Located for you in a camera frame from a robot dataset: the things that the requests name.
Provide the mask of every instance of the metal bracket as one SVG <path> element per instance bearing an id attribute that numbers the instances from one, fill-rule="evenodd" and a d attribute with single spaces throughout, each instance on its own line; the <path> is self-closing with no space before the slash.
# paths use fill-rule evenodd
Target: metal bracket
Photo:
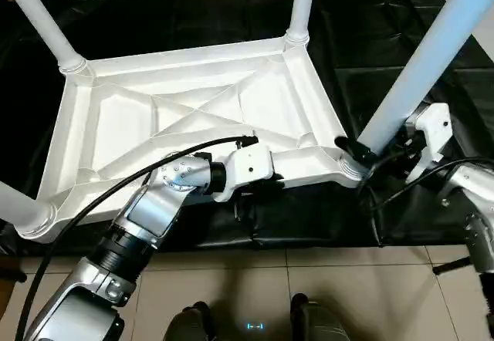
<path id="1" fill-rule="evenodd" d="M 449 106 L 446 103 L 433 103 L 420 113 L 411 115 L 405 126 L 424 132 L 427 144 L 421 151 L 420 160 L 407 177 L 406 182 L 410 183 L 420 177 L 432 162 L 442 159 L 439 152 L 453 136 Z"/>
<path id="2" fill-rule="evenodd" d="M 270 179 L 275 172 L 271 152 L 262 143 L 240 148 L 217 161 L 225 165 L 226 184 L 223 192 L 212 194 L 216 202 L 229 200 L 237 188 Z"/>
<path id="3" fill-rule="evenodd" d="M 475 205 L 467 217 L 465 243 L 470 260 L 479 273 L 494 273 L 494 173 L 473 164 L 461 165 L 449 178 L 440 196 L 455 187 Z"/>
<path id="4" fill-rule="evenodd" d="M 209 161 L 184 156 L 151 173 L 148 184 L 139 188 L 119 213 L 116 224 L 157 248 L 196 188 L 211 182 Z"/>

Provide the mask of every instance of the beige floor tile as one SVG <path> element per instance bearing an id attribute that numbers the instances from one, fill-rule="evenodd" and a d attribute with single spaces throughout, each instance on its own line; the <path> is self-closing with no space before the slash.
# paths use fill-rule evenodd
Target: beige floor tile
<path id="1" fill-rule="evenodd" d="M 69 274 L 79 262 L 80 257 L 75 256 L 57 256 L 52 258 L 46 269 L 47 273 L 66 273 Z M 21 260 L 21 270 L 26 274 L 35 274 L 41 264 L 42 258 L 23 258 Z"/>
<path id="2" fill-rule="evenodd" d="M 444 273 L 438 280 L 460 341 L 490 339 L 487 305 L 475 269 L 469 266 Z"/>
<path id="3" fill-rule="evenodd" d="M 286 266 L 285 250 L 158 253 L 145 270 L 275 268 Z"/>
<path id="4" fill-rule="evenodd" d="M 14 290 L 14 282 L 0 279 L 0 319 L 3 317 L 3 313 L 7 309 L 10 295 Z"/>
<path id="5" fill-rule="evenodd" d="M 287 249 L 288 266 L 428 264 L 424 246 Z"/>
<path id="6" fill-rule="evenodd" d="M 30 324 L 36 314 L 46 304 L 51 295 L 59 288 L 63 280 L 67 277 L 67 274 L 47 274 L 43 278 L 39 287 L 37 296 L 32 305 L 29 322 Z M 4 316 L 0 320 L 0 335 L 2 340 L 14 339 L 15 331 L 17 329 L 17 323 L 19 316 L 24 305 L 25 296 L 29 290 L 34 275 L 28 275 L 28 279 L 25 283 L 17 283 L 14 291 L 8 303 L 8 307 Z M 130 341 L 132 335 L 132 329 L 134 325 L 134 316 L 137 308 L 137 293 L 139 288 L 136 289 L 134 295 L 130 298 L 127 306 L 119 310 L 120 316 L 125 321 L 125 330 L 120 338 L 121 341 Z"/>
<path id="7" fill-rule="evenodd" d="M 220 340 L 289 339 L 286 268 L 248 268 L 145 272 L 133 341 L 161 341 L 174 315 L 197 301 L 210 305 Z M 248 322 L 265 329 L 249 332 Z"/>
<path id="8" fill-rule="evenodd" d="M 456 341 L 430 265 L 289 268 L 292 295 L 330 307 L 352 341 Z"/>
<path id="9" fill-rule="evenodd" d="M 444 264 L 469 256 L 465 245 L 427 246 L 432 264 Z"/>

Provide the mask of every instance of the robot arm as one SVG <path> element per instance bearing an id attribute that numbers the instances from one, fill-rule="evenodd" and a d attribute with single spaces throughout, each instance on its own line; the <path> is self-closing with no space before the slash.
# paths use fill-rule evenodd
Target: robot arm
<path id="1" fill-rule="evenodd" d="M 177 159 L 154 170 L 117 215 L 95 250 L 82 258 L 29 327 L 25 340 L 111 341 L 124 321 L 136 280 L 159 248 L 189 195 L 227 201 L 233 192 L 274 174 L 271 153 L 260 143 L 211 162 L 208 154 Z"/>
<path id="2" fill-rule="evenodd" d="M 476 210 L 465 219 L 465 244 L 469 260 L 460 266 L 472 264 L 482 285 L 489 308 L 487 325 L 494 339 L 494 173 L 483 167 L 466 164 L 450 173 L 442 192 L 445 197 L 452 189 L 461 188 Z"/>

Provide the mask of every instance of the black cloth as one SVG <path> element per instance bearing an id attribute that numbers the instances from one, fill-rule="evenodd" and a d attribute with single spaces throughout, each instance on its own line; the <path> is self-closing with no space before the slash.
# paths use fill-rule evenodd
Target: black cloth
<path id="1" fill-rule="evenodd" d="M 46 0 L 76 51 L 88 59 L 243 42 L 281 36 L 293 0 Z M 314 0 L 308 51 L 349 137 L 371 118 L 438 14 L 443 0 Z M 55 59 L 13 3 L 0 5 L 3 167 L 0 180 L 36 196 L 64 78 Z M 446 156 L 492 156 L 494 65 L 469 39 L 427 101 L 446 102 L 455 137 Z M 377 186 L 382 200 L 402 187 Z M 358 208 L 354 191 L 336 183 L 254 195 L 233 204 L 184 208 L 163 250 L 304 246 L 440 245 L 462 242 L 473 206 L 456 194 L 443 208 L 435 191 L 416 187 L 377 214 Z M 76 228 L 60 254 L 86 254 L 107 223 Z M 5 252 L 46 248 L 0 234 Z"/>

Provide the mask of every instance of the black cable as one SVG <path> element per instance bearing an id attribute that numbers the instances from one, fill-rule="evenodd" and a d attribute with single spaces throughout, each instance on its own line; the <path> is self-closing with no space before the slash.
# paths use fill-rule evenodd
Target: black cable
<path id="1" fill-rule="evenodd" d="M 398 192 L 387 198 L 386 200 L 382 201 L 380 204 L 373 206 L 369 211 L 374 211 L 380 208 L 383 208 L 390 202 L 394 201 L 398 197 L 400 197 L 402 194 L 406 193 L 407 191 L 411 190 L 414 186 L 417 184 L 420 184 L 422 181 L 425 179 L 431 177 L 432 175 L 437 174 L 439 171 L 443 171 L 444 169 L 447 169 L 449 167 L 453 167 L 456 165 L 460 164 L 466 164 L 466 163 L 472 163 L 472 164 L 490 164 L 494 166 L 494 159 L 488 158 L 488 157 L 465 157 L 465 158 L 460 158 L 458 160 L 450 161 L 446 164 L 443 164 L 441 166 L 437 166 L 434 169 L 426 172 L 423 174 L 421 177 L 418 177 L 414 181 L 412 181 L 410 184 L 407 184 L 404 186 L 402 189 L 400 189 Z"/>
<path id="2" fill-rule="evenodd" d="M 141 186 L 147 184 L 147 182 L 151 179 L 151 173 L 147 173 L 146 177 L 142 180 Z"/>
<path id="3" fill-rule="evenodd" d="M 374 192 L 374 189 L 372 189 L 372 187 L 369 184 L 366 184 L 365 187 L 369 192 L 370 202 L 372 203 L 373 206 L 375 206 L 377 203 L 377 197 Z M 384 247 L 382 242 L 382 237 L 380 235 L 380 226 L 382 221 L 383 221 L 383 217 L 381 210 L 375 211 L 375 213 L 372 214 L 370 218 L 370 229 L 372 230 L 372 235 L 374 236 L 374 240 L 376 241 L 378 247 Z"/>
<path id="4" fill-rule="evenodd" d="M 187 150 L 182 150 L 180 152 L 177 152 L 176 154 L 173 154 L 169 157 L 165 157 L 163 160 L 159 160 L 155 162 L 154 164 L 151 164 L 144 169 L 139 170 L 137 173 L 134 173 L 130 175 L 129 177 L 126 177 L 122 181 L 118 182 L 112 188 L 110 188 L 108 191 L 104 192 L 101 194 L 98 198 L 96 198 L 93 202 L 88 204 L 85 208 L 83 208 L 79 214 L 76 215 L 74 219 L 70 221 L 69 224 L 67 224 L 62 231 L 59 233 L 59 235 L 55 238 L 55 241 L 51 244 L 49 247 L 48 252 L 45 254 L 45 257 L 41 261 L 41 265 L 39 266 L 38 270 L 36 271 L 36 274 L 34 276 L 34 279 L 32 280 L 31 286 L 29 287 L 28 295 L 25 297 L 24 301 L 24 306 L 22 307 L 21 311 L 21 316 L 19 318 L 19 324 L 17 325 L 17 332 L 15 333 L 15 341 L 23 341 L 24 339 L 24 334 L 25 334 L 25 327 L 28 322 L 28 317 L 29 317 L 29 312 L 31 311 L 32 307 L 32 302 L 34 300 L 34 297 L 36 295 L 36 292 L 38 291 L 39 284 L 41 283 L 42 277 L 46 272 L 46 269 L 48 268 L 48 264 L 51 261 L 53 255 L 55 254 L 55 250 L 59 243 L 62 241 L 64 235 L 73 227 L 75 227 L 83 218 L 89 214 L 96 206 L 101 204 L 103 201 L 105 201 L 108 197 L 111 195 L 115 194 L 118 192 L 120 189 L 123 187 L 127 186 L 128 184 L 132 183 L 139 177 L 142 177 L 145 174 L 150 173 L 152 170 L 163 166 L 164 164 L 167 164 L 169 162 L 172 162 L 174 160 L 177 160 L 180 157 L 187 156 L 188 154 L 191 154 L 192 152 L 197 152 L 198 150 L 202 150 L 207 147 L 214 146 L 216 144 L 222 144 L 222 143 L 229 143 L 229 142 L 236 142 L 237 140 L 241 142 L 249 142 L 252 140 L 252 137 L 228 137 L 228 138 L 222 138 L 222 139 L 217 139 L 217 140 L 210 140 L 205 143 L 198 144 L 197 146 L 193 146 L 188 148 Z"/>
<path id="5" fill-rule="evenodd" d="M 365 177 L 362 178 L 360 183 L 357 185 L 357 196 L 359 197 L 362 194 L 362 190 L 367 185 L 367 182 L 373 177 L 373 175 L 376 174 L 376 171 L 378 171 L 388 162 L 391 162 L 392 160 L 396 160 L 397 158 L 404 156 L 405 154 L 406 152 L 404 150 L 401 150 L 395 154 L 389 154 L 386 157 L 381 158 L 378 162 L 374 163 L 374 165 L 372 165 L 372 167 L 369 169 L 369 172 L 365 175 Z"/>

